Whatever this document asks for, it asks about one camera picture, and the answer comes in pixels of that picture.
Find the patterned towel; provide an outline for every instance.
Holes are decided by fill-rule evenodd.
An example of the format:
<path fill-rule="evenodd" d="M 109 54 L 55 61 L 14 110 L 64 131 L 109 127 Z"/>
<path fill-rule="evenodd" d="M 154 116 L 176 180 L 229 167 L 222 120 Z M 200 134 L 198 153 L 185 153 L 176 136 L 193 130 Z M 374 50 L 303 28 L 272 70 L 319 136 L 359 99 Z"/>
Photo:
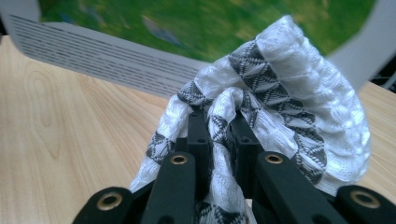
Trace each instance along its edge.
<path fill-rule="evenodd" d="M 155 179 L 176 139 L 187 136 L 196 106 L 209 108 L 214 142 L 210 190 L 197 204 L 198 223 L 256 222 L 230 163 L 227 131 L 236 110 L 265 150 L 289 157 L 318 189 L 334 195 L 367 170 L 370 133 L 356 92 L 289 16 L 201 70 L 170 99 L 131 191 Z"/>

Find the light wood surface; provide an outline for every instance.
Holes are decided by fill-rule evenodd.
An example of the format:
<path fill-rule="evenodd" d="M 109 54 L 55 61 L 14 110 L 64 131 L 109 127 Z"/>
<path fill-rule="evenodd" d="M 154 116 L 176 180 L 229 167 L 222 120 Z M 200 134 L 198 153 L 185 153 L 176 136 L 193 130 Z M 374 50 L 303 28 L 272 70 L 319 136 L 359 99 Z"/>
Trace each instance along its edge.
<path fill-rule="evenodd" d="M 396 203 L 396 95 L 361 91 L 373 156 L 361 185 Z M 167 100 L 0 46 L 0 223 L 71 223 L 110 186 L 127 188 Z"/>

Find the table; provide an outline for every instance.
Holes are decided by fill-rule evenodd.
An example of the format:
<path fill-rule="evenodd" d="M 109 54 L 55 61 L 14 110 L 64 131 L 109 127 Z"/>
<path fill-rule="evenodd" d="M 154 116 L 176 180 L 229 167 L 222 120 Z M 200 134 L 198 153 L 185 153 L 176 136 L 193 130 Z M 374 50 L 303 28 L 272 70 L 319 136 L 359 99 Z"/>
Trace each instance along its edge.
<path fill-rule="evenodd" d="M 396 203 L 396 95 L 361 90 L 373 156 L 360 185 Z M 167 100 L 0 46 L 0 223 L 71 223 L 110 186 L 128 188 Z"/>

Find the folded fabric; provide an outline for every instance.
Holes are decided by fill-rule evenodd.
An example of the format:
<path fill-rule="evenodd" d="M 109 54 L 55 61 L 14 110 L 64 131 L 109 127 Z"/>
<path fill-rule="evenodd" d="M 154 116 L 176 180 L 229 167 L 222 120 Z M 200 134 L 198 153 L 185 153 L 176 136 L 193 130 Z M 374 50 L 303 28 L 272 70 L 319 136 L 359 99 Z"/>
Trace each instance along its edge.
<path fill-rule="evenodd" d="M 367 169 L 370 133 L 356 92 L 289 16 L 201 70 L 170 99 L 132 192 L 156 178 L 176 139 L 187 136 L 188 115 L 196 106 L 209 108 L 214 143 L 210 190 L 197 204 L 199 223 L 255 223 L 230 163 L 227 131 L 237 110 L 264 150 L 289 157 L 331 195 Z"/>

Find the textured white fabric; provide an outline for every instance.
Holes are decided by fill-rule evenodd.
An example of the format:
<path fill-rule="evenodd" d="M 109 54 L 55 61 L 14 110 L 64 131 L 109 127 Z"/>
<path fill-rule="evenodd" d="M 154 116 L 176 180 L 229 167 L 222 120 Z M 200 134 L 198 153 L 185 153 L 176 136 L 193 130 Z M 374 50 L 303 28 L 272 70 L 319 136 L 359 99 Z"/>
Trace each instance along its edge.
<path fill-rule="evenodd" d="M 356 92 L 286 16 L 201 70 L 174 96 L 131 184 L 155 179 L 162 159 L 187 135 L 192 106 L 209 107 L 214 142 L 208 195 L 199 223 L 255 223 L 230 164 L 229 124 L 240 110 L 264 150 L 285 154 L 318 189 L 332 195 L 367 169 L 370 133 Z"/>

